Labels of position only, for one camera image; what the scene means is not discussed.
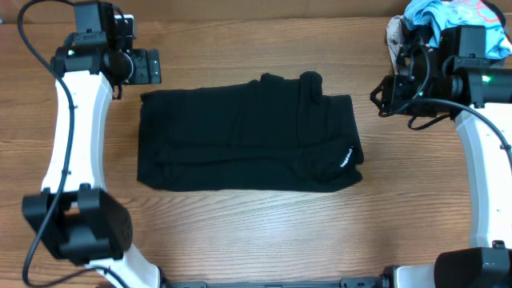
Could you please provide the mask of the black knit garment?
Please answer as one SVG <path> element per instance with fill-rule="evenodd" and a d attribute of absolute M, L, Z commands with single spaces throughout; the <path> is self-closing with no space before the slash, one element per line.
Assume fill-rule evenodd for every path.
<path fill-rule="evenodd" d="M 138 180 L 156 190 L 335 192 L 362 180 L 350 96 L 322 76 L 141 96 Z"/>

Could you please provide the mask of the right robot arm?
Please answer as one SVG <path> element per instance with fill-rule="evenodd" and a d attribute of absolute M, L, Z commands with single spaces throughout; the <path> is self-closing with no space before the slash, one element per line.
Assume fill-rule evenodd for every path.
<path fill-rule="evenodd" d="M 462 141 L 471 200 L 469 247 L 423 266 L 390 266 L 372 287 L 508 287 L 511 284 L 511 72 L 486 56 L 484 26 L 456 26 L 429 44 L 429 26 L 403 27 L 395 74 L 371 92 L 381 117 L 428 125 L 451 119 Z"/>

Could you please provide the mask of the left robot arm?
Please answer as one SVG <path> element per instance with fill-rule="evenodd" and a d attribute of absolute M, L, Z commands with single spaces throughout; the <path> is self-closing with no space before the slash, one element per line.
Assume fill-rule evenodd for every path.
<path fill-rule="evenodd" d="M 115 287 L 163 287 L 162 270 L 133 242 L 128 210 L 108 194 L 103 171 L 106 116 L 125 85 L 159 84 L 156 50 L 137 50 L 134 17 L 108 2 L 73 4 L 76 30 L 45 68 L 54 76 L 58 116 L 41 191 L 22 213 L 58 260 L 95 271 Z"/>

